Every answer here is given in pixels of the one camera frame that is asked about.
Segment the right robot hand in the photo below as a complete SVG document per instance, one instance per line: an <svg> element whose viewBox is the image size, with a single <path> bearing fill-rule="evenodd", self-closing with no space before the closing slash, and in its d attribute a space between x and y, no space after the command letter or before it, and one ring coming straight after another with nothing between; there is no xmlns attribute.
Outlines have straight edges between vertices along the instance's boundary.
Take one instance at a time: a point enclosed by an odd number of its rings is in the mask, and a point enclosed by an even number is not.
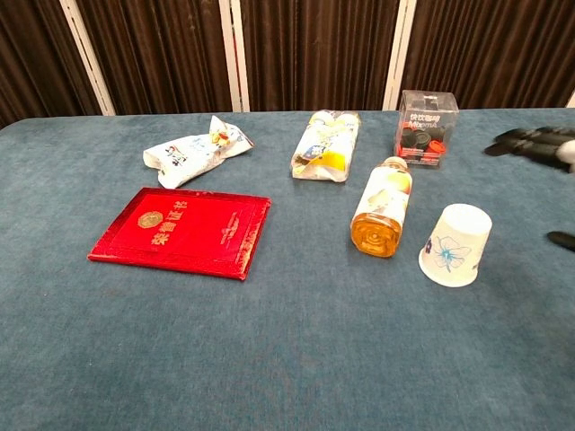
<svg viewBox="0 0 575 431"><path fill-rule="evenodd" d="M574 128L513 128L494 137L482 152L491 157L512 154L573 176Z"/></svg>

